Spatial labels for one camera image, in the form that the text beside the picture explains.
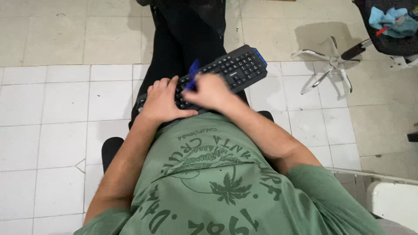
green t-shirt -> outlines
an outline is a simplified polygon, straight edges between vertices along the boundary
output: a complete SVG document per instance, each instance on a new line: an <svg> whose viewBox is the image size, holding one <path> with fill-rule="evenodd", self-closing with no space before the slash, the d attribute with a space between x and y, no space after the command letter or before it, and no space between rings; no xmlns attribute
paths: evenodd
<svg viewBox="0 0 418 235"><path fill-rule="evenodd" d="M130 210L110 209L76 235L383 234L323 167L274 171L221 115L160 130Z"/></svg>

hand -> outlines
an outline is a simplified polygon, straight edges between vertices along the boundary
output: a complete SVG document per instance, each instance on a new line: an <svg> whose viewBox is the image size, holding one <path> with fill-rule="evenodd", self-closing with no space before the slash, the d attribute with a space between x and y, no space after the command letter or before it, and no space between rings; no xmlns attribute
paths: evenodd
<svg viewBox="0 0 418 235"><path fill-rule="evenodd" d="M183 91L181 94L184 100L218 111L226 101L231 100L231 97L234 96L225 80L215 74L196 75L196 90L197 92Z"/></svg>
<svg viewBox="0 0 418 235"><path fill-rule="evenodd" d="M196 110L181 110L174 103L174 94L178 76L171 80L163 78L155 81L148 88L147 100L139 116L155 121L156 124L168 122L177 118L187 118L197 115Z"/></svg>

man's left hand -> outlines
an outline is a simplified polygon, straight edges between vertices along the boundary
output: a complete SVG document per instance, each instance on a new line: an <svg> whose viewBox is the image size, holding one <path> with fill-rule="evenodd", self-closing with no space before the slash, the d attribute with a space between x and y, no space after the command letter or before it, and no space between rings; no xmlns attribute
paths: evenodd
<svg viewBox="0 0 418 235"><path fill-rule="evenodd" d="M178 76L171 80L163 78L155 81L148 88L147 100L139 116L155 121L156 124L168 122L177 118L187 118L197 115L196 110L181 110L174 103L174 94Z"/></svg>

black keyboard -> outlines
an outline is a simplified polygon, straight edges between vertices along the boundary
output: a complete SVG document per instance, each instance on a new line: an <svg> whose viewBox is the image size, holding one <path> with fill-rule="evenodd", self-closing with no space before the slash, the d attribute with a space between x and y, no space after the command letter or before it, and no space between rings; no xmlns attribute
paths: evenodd
<svg viewBox="0 0 418 235"><path fill-rule="evenodd" d="M243 91L250 85L260 81L267 76L267 63L257 51L249 45L243 45L240 48L229 52L216 59L214 62L201 67L198 71L201 73L218 74L226 79L234 94ZM179 109L193 109L200 113L207 110L186 102L181 96L181 91L189 82L189 74L178 79L174 102ZM135 108L141 111L147 100L147 94L138 96Z"/></svg>

sleeve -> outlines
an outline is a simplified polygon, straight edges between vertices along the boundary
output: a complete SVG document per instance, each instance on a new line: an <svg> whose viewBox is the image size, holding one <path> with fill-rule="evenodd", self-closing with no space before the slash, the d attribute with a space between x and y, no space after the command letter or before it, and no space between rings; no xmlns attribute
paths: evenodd
<svg viewBox="0 0 418 235"><path fill-rule="evenodd" d="M74 235L117 235L130 217L129 210L108 209L90 220Z"/></svg>
<svg viewBox="0 0 418 235"><path fill-rule="evenodd" d="M310 197L324 221L343 234L384 234L377 220L322 166L295 166L287 177Z"/></svg>

